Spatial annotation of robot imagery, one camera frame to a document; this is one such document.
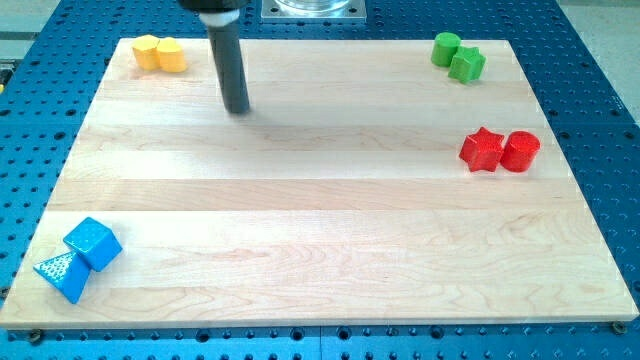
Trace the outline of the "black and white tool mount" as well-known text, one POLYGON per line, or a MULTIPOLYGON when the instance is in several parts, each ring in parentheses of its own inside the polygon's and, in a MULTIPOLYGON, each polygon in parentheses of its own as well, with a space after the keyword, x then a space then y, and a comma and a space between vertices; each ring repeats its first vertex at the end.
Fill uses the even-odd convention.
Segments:
POLYGON ((178 4, 198 14, 206 26, 226 26, 237 21, 249 0, 178 0, 178 4))

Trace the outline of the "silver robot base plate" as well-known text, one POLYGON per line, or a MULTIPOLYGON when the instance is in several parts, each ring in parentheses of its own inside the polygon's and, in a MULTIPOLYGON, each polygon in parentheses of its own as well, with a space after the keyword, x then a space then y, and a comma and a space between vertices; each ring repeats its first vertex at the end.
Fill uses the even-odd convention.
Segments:
POLYGON ((365 20, 365 0, 262 0, 261 18, 268 21, 365 20))

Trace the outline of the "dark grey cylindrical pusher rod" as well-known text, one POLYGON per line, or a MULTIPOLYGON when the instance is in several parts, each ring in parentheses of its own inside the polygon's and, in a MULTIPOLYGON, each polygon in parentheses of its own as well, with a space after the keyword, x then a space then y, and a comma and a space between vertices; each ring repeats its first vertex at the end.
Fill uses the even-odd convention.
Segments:
POLYGON ((231 22, 208 26, 207 30, 224 107, 231 114, 244 114, 249 111, 250 102, 238 25, 231 22))

